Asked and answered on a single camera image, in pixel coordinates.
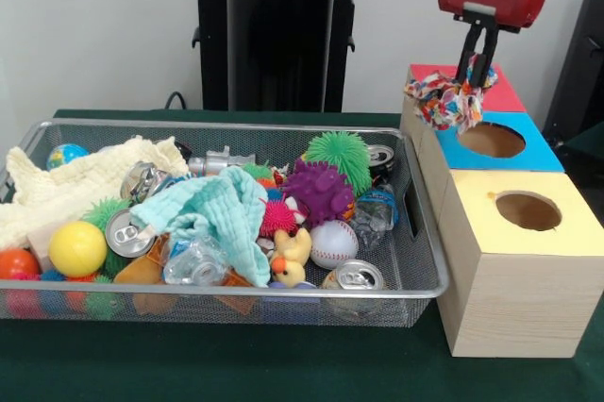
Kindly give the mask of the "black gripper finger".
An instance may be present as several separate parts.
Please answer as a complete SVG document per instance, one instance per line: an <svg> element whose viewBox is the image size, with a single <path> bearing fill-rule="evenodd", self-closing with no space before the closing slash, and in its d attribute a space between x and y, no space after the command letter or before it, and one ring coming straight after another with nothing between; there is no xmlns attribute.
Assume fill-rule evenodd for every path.
<svg viewBox="0 0 604 402"><path fill-rule="evenodd" d="M475 54L476 44L482 33L482 29L483 27L481 25L471 24L470 29L468 30L456 73L456 81L460 84L462 84L466 79L469 61L470 58Z"/></svg>
<svg viewBox="0 0 604 402"><path fill-rule="evenodd" d="M485 38L480 54L476 54L474 62L474 87L482 89L485 85L498 40L498 28L486 28Z"/></svg>

